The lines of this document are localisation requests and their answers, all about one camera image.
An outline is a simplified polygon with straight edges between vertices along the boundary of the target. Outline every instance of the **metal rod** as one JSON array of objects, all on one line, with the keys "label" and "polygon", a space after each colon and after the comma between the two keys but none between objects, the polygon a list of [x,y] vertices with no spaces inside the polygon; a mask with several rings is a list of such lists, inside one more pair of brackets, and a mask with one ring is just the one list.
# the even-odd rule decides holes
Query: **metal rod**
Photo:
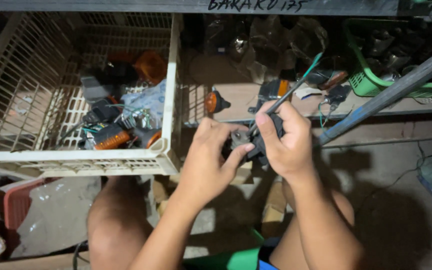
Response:
[{"label": "metal rod", "polygon": [[319,136],[319,145],[327,144],[329,141],[348,131],[351,129],[351,127],[357,125],[359,122],[363,121],[369,116],[374,115],[400,98],[405,97],[431,78],[432,57],[424,61],[423,64],[419,65],[406,76],[394,82],[379,95],[371,98],[361,107],[354,110],[345,119],[341,120],[332,128],[326,132],[323,132],[323,134]]},{"label": "metal rod", "polygon": [[[298,89],[303,83],[304,83],[304,78],[302,77],[299,79],[299,81],[297,81],[296,84],[294,84],[294,86],[287,91],[280,99],[278,99],[273,106],[271,106],[267,111],[266,114],[272,114],[274,112],[276,112],[276,109],[278,109],[279,105],[281,105],[285,100],[288,99],[289,96],[291,96],[294,91],[296,91],[296,89]],[[251,128],[246,132],[247,136],[250,136],[251,134],[253,134],[253,132],[258,128],[258,126],[256,124],[252,125]]]}]

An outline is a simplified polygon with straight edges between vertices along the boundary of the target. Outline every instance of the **white plastic crate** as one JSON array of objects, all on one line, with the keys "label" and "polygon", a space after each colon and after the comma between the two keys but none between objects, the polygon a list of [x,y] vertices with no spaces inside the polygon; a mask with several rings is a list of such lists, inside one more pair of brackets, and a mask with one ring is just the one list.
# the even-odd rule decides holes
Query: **white plastic crate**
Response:
[{"label": "white plastic crate", "polygon": [[[182,19],[170,13],[18,12],[0,35],[0,172],[43,176],[172,175],[179,171]],[[89,110],[78,70],[108,53],[155,50],[168,61],[162,137],[149,149],[77,150]]]}]

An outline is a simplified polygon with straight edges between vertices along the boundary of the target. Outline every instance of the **hand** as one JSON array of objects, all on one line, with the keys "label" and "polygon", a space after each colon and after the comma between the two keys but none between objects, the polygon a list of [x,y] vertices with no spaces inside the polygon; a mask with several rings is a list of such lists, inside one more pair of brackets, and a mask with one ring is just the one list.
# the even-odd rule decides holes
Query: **hand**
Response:
[{"label": "hand", "polygon": [[256,113],[256,125],[266,145],[266,155],[273,170],[288,182],[294,175],[312,173],[313,145],[311,122],[303,117],[289,101],[276,110],[283,120],[284,136],[279,139],[271,118],[266,112],[276,101],[263,104]]},{"label": "hand", "polygon": [[236,130],[248,128],[203,118],[194,134],[175,193],[197,211],[226,189],[244,155],[255,148],[254,144],[240,145],[224,160],[221,150],[230,133]]}]

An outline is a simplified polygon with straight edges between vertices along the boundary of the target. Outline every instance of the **person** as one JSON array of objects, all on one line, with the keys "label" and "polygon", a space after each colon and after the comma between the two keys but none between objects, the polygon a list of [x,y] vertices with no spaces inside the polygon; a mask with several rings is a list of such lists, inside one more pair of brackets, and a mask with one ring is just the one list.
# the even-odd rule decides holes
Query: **person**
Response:
[{"label": "person", "polygon": [[[260,269],[355,270],[363,268],[364,250],[351,232],[353,209],[340,193],[327,192],[312,160],[311,123],[284,102],[276,111],[285,135],[279,139],[270,117],[256,114],[273,170],[284,178],[284,194],[295,211],[279,244]],[[204,118],[189,147],[180,182],[153,229],[135,181],[109,177],[88,214],[88,243],[93,270],[175,270],[182,267],[185,241],[196,215],[234,178],[243,156],[255,146],[235,148],[224,160],[223,144],[244,126]]]}]

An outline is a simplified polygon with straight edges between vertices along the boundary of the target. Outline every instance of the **fingernail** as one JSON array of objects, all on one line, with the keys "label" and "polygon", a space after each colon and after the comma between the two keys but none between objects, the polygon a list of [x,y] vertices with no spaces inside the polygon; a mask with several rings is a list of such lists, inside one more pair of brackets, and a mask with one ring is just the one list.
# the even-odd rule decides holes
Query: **fingernail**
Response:
[{"label": "fingernail", "polygon": [[251,150],[253,150],[253,149],[255,149],[255,145],[254,145],[254,144],[248,144],[248,145],[246,145],[246,146],[244,147],[244,150],[245,150],[246,152],[249,152],[249,151],[251,151]]},{"label": "fingernail", "polygon": [[267,115],[264,113],[256,114],[256,124],[261,125],[268,121]]}]

